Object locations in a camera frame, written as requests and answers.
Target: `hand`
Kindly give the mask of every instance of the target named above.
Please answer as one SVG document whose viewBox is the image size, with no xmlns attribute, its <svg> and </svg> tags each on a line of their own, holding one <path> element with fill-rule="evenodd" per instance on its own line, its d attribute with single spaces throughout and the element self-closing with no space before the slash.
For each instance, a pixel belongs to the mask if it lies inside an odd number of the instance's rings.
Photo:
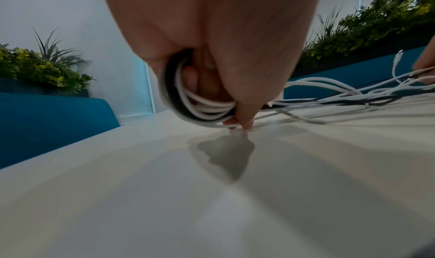
<svg viewBox="0 0 435 258">
<path fill-rule="evenodd" d="M 427 45 L 426 49 L 424 49 L 423 53 L 421 53 L 418 60 L 414 63 L 412 66 L 413 70 L 420 70 L 425 69 L 429 67 L 435 66 L 435 37 L 433 37 L 429 44 Z M 421 75 L 422 77 L 425 76 L 435 76 L 435 70 L 431 70 L 428 73 L 425 73 L 424 75 Z M 426 84 L 432 84 L 435 83 L 435 79 L 427 79 L 423 81 Z"/>
<path fill-rule="evenodd" d="M 126 41 L 159 75 L 193 48 L 185 87 L 237 102 L 244 128 L 282 91 L 297 64 L 318 0 L 107 0 Z"/>
</svg>

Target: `blue cushion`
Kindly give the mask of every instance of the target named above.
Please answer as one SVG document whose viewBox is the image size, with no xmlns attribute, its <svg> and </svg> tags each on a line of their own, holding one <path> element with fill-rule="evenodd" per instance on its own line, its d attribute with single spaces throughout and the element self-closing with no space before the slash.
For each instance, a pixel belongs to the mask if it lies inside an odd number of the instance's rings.
<svg viewBox="0 0 435 258">
<path fill-rule="evenodd" d="M 405 51 L 397 66 L 396 75 L 411 72 L 412 65 L 418 59 L 425 47 Z M 325 77 L 344 82 L 350 86 L 359 88 L 392 77 L 393 60 L 396 55 L 375 58 L 373 60 L 359 62 L 323 72 L 290 79 L 296 81 L 309 77 Z M 292 86 L 284 90 L 285 99 L 324 98 L 335 95 L 337 92 L 320 87 Z"/>
<path fill-rule="evenodd" d="M 0 169 L 116 127 L 105 100 L 0 93 Z"/>
</svg>

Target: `cable bundle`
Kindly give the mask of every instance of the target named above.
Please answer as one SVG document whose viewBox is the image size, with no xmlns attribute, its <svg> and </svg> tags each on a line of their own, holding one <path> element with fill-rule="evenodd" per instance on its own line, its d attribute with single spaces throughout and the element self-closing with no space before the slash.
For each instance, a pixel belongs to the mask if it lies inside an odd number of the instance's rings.
<svg viewBox="0 0 435 258">
<path fill-rule="evenodd" d="M 321 108 L 326 105 L 361 105 L 363 109 L 368 109 L 387 105 L 403 97 L 435 92 L 435 85 L 433 84 L 414 86 L 414 84 L 424 79 L 435 78 L 435 76 L 417 77 L 434 69 L 434 67 L 396 76 L 396 67 L 402 54 L 403 52 L 400 51 L 394 59 L 392 79 L 360 88 L 355 88 L 340 81 L 324 77 L 310 77 L 290 81 L 286 84 L 286 88 L 292 86 L 322 87 L 331 89 L 338 94 L 321 99 L 313 98 L 273 101 L 264 105 L 260 112 L 275 111 L 276 113 L 273 115 L 276 115 L 277 113 L 285 114 L 292 118 L 309 123 L 326 124 L 328 123 L 327 121 L 314 118 L 342 114 L 355 110 L 355 108 L 351 108 L 351 110 L 328 110 L 326 112 L 306 116 L 295 115 L 291 113 L 291 111 L 296 109 Z M 172 56 L 169 60 L 163 76 L 159 79 L 159 90 L 162 101 L 180 118 L 194 124 L 220 128 L 238 126 L 237 124 L 219 124 L 234 117 L 234 108 L 236 106 L 235 101 L 218 102 L 207 100 L 183 87 L 181 71 L 184 66 L 190 64 L 191 55 L 191 50 L 184 50 L 179 54 Z"/>
</svg>

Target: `table surface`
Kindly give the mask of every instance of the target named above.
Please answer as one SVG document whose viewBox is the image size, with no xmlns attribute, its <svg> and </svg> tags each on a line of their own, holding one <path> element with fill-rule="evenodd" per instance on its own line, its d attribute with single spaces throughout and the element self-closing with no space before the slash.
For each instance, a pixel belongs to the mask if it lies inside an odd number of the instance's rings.
<svg viewBox="0 0 435 258">
<path fill-rule="evenodd" d="M 5 168 L 0 257 L 408 257 L 435 237 L 435 100 L 358 116 L 166 111 Z"/>
</svg>

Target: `white cable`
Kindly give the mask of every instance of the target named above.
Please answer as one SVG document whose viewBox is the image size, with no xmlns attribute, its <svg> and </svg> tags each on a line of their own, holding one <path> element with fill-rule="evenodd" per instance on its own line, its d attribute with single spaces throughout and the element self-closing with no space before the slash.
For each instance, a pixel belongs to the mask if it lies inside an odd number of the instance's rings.
<svg viewBox="0 0 435 258">
<path fill-rule="evenodd" d="M 282 100 L 282 101 L 274 101 L 274 105 L 284 106 L 281 108 L 269 108 L 261 110 L 261 112 L 268 112 L 268 111 L 275 111 L 280 114 L 285 114 L 287 116 L 290 116 L 294 119 L 299 119 L 304 122 L 313 123 L 313 124 L 328 124 L 331 123 L 331 121 L 325 121 L 325 120 L 319 120 L 319 119 L 313 119 L 318 117 L 324 117 L 324 116 L 330 116 L 330 115 L 337 115 L 337 114 L 343 114 L 348 112 L 353 112 L 356 110 L 365 110 L 367 108 L 370 108 L 369 104 L 366 104 L 365 106 L 357 105 L 357 106 L 350 106 L 350 109 L 340 109 L 340 110 L 334 110 L 334 111 L 326 111 L 326 112 L 317 112 L 314 114 L 306 115 L 306 116 L 300 116 L 296 115 L 294 113 L 289 112 L 290 110 L 294 109 L 304 109 L 304 108 L 322 108 L 325 107 L 325 102 L 340 102 L 345 100 L 367 100 L 372 98 L 382 98 L 385 97 L 385 100 L 389 99 L 389 96 L 393 95 L 395 92 L 398 91 L 405 91 L 405 90 L 429 90 L 429 89 L 435 89 L 435 85 L 425 85 L 425 86 L 413 86 L 416 82 L 420 82 L 422 80 L 428 79 L 428 78 L 435 78 L 435 76 L 426 76 L 422 78 L 416 78 L 414 79 L 414 75 L 418 75 L 419 73 L 423 73 L 428 70 L 432 70 L 435 67 L 430 67 L 418 71 L 409 72 L 406 74 L 402 74 L 400 76 L 396 76 L 396 68 L 399 64 L 401 58 L 403 55 L 403 50 L 399 51 L 399 53 L 395 56 L 393 61 L 393 67 L 392 67 L 392 79 L 377 83 L 372 86 L 363 87 L 360 89 L 357 89 L 355 87 L 352 87 L 350 85 L 347 85 L 343 82 L 324 78 L 324 77 L 310 77 L 310 78 L 303 78 L 296 81 L 290 81 L 286 84 L 287 87 L 292 86 L 312 86 L 312 87 L 321 87 L 325 89 L 330 89 L 336 92 L 339 92 L 340 94 L 319 99 L 319 100 L 313 100 L 313 99 L 290 99 L 290 100 Z M 176 73 L 175 73 L 175 87 L 177 88 L 179 92 L 180 99 L 184 106 L 189 110 L 190 113 L 192 113 L 195 117 L 203 120 L 193 120 L 190 119 L 180 113 L 177 113 L 175 108 L 170 104 L 169 96 L 166 92 L 163 79 L 160 79 L 159 81 L 159 90 L 162 97 L 162 101 L 164 104 L 166 104 L 170 109 L 172 109 L 176 114 L 182 118 L 183 120 L 186 120 L 188 122 L 198 124 L 201 126 L 206 127 L 214 127 L 214 128 L 222 128 L 222 127 L 237 127 L 238 124 L 231 124 L 231 125 L 223 125 L 219 124 L 223 121 L 232 119 L 233 116 L 226 116 L 234 107 L 236 106 L 235 101 L 230 102 L 219 102 L 219 101 L 211 101 L 207 100 L 203 97 L 198 96 L 195 93 L 190 92 L 189 90 L 185 89 L 182 84 L 181 80 L 181 70 L 183 65 L 185 64 L 187 60 L 184 60 L 180 62 L 179 66 L 177 67 Z M 391 82 L 396 81 L 399 85 L 395 87 L 382 87 L 385 86 Z M 263 119 L 266 116 L 261 116 L 256 119 Z"/>
</svg>

